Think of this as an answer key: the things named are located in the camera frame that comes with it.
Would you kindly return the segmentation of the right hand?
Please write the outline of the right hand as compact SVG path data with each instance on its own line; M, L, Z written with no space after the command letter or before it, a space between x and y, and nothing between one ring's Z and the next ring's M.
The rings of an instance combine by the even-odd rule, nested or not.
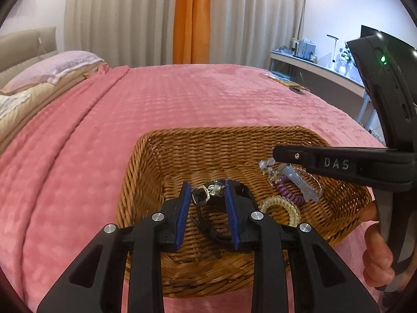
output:
M395 276L391 267L393 253L379 233L379 224L370 225L364 234L366 249L363 253L363 276L371 287L389 285Z

